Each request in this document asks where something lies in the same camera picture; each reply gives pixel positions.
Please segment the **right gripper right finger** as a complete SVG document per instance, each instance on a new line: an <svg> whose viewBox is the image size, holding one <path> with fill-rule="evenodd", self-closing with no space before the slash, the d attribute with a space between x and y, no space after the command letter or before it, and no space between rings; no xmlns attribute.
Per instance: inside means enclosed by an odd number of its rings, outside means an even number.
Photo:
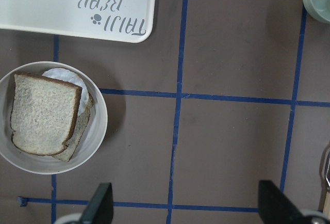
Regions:
<svg viewBox="0 0 330 224"><path fill-rule="evenodd" d="M270 180L258 183L258 214L263 223L309 223L297 207Z"/></svg>

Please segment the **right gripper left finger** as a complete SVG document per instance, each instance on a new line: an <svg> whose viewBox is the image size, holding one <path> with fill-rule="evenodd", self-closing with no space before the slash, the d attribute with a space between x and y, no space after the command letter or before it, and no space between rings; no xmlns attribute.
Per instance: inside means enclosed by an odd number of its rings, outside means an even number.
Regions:
<svg viewBox="0 0 330 224"><path fill-rule="evenodd" d="M83 211L79 223L112 223L112 220L112 184L101 183Z"/></svg>

